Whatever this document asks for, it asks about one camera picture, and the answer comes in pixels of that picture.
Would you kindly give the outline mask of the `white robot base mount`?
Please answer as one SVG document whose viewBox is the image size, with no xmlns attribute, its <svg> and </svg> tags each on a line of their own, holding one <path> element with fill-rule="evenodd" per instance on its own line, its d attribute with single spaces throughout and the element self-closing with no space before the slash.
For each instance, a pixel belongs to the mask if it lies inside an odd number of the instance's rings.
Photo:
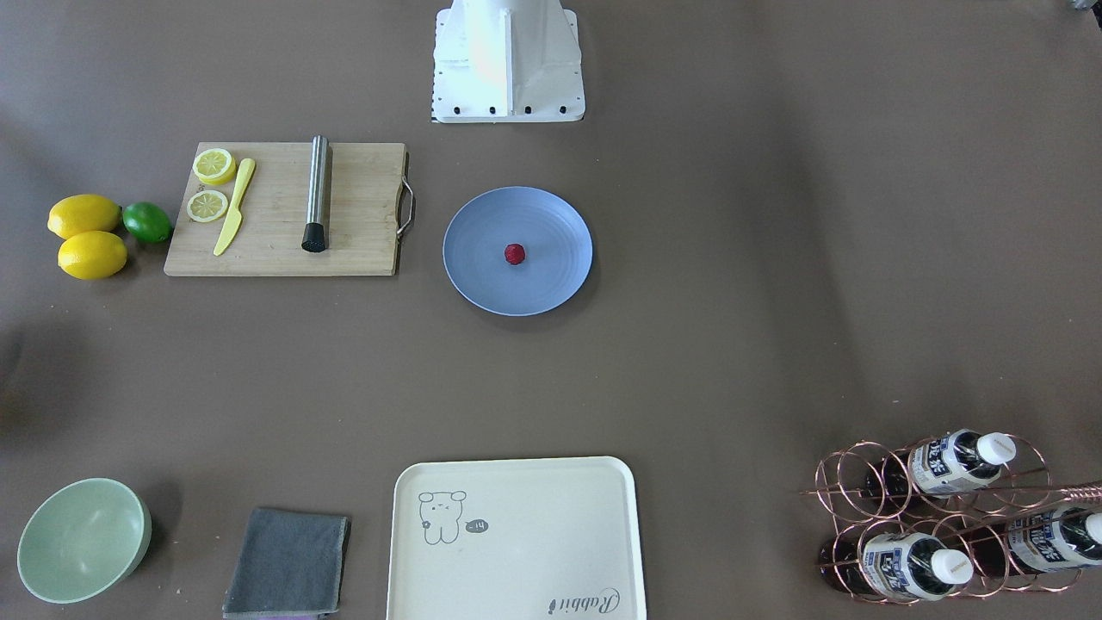
<svg viewBox="0 0 1102 620">
<path fill-rule="evenodd" d="M 579 17 L 559 1 L 454 1 L 436 13 L 433 59 L 434 122 L 584 118 Z"/>
</svg>

